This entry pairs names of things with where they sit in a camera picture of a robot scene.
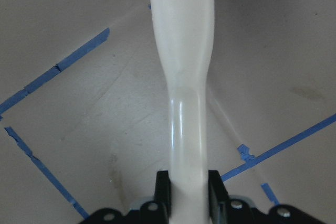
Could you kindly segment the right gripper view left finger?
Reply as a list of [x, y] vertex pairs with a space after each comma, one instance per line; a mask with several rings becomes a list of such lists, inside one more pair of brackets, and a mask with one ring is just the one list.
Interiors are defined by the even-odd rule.
[[162, 204], [165, 212], [164, 223], [169, 223], [171, 216], [171, 181], [167, 170], [158, 171], [156, 174], [155, 201]]

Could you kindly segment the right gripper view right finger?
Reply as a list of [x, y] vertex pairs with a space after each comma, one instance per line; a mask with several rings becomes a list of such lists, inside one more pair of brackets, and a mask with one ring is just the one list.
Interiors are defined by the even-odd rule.
[[212, 223], [228, 223], [226, 202], [229, 195], [217, 170], [208, 171], [208, 200]]

